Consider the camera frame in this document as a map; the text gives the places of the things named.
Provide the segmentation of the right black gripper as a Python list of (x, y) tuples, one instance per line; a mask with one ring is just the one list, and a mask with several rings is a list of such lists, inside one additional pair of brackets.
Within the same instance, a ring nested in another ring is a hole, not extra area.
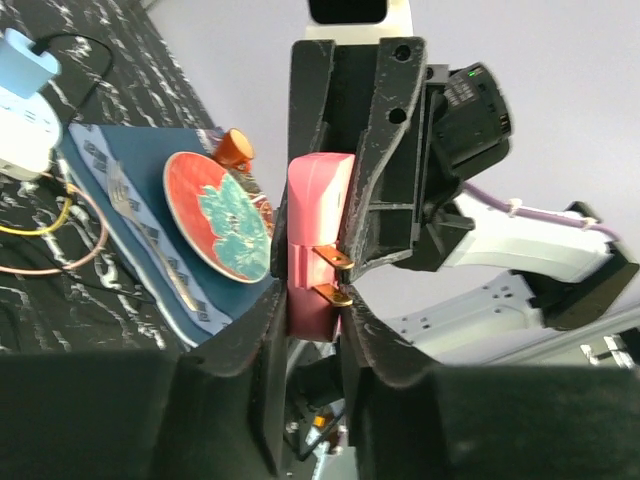
[(332, 40), (291, 48), (287, 164), (319, 150), (325, 111), (328, 145), (355, 156), (339, 237), (354, 266), (341, 280), (386, 264), (434, 271), (472, 228), (455, 197), (509, 152), (499, 85), (481, 62), (429, 64), (421, 37), (334, 52)]

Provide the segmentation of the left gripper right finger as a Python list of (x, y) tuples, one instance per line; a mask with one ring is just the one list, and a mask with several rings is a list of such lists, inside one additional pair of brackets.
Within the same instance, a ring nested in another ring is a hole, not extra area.
[(385, 324), (360, 296), (343, 310), (349, 441), (362, 479), (635, 479), (639, 373), (444, 365), (435, 355), (494, 321), (528, 317), (521, 287), (482, 287)]

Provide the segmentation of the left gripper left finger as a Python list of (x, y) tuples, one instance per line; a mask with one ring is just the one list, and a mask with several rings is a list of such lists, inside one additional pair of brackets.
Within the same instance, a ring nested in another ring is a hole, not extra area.
[(274, 479), (283, 449), (284, 284), (192, 352), (1, 359), (5, 479)]

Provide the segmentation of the pink square plug adapter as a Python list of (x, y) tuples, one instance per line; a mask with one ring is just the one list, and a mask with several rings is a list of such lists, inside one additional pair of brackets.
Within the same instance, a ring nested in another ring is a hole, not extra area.
[(353, 262), (338, 245), (355, 156), (310, 153), (291, 161), (287, 178), (288, 329), (291, 336), (330, 342), (339, 291), (337, 273)]

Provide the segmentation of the round light blue power socket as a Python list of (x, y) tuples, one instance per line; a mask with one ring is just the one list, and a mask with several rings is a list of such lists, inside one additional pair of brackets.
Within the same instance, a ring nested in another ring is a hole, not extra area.
[(1, 154), (52, 151), (61, 136), (57, 114), (39, 93), (22, 99), (1, 88)]

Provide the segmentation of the light blue charger plug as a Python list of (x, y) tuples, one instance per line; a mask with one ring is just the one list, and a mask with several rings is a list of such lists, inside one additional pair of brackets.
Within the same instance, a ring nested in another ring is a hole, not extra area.
[(60, 62), (51, 53), (34, 53), (35, 42), (21, 32), (7, 28), (1, 39), (1, 87), (22, 99), (29, 99), (56, 77)]

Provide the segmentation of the white square plug adapter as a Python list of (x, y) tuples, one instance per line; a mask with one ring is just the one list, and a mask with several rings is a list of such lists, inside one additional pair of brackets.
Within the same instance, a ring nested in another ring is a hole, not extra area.
[(1, 154), (1, 173), (19, 181), (31, 181), (48, 172), (51, 151), (24, 151)]

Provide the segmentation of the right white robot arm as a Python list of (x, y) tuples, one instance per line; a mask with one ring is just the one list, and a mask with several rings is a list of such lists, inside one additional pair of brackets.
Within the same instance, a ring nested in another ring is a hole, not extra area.
[(349, 286), (386, 264), (504, 270), (426, 311), (421, 326), (402, 327), (431, 354), (600, 318), (639, 269), (618, 237), (580, 202), (529, 209), (471, 184), (508, 155), (511, 133), (491, 71), (431, 65), (422, 38), (295, 43), (287, 186), (271, 254), (287, 285), (290, 334), (332, 340), (355, 316)]

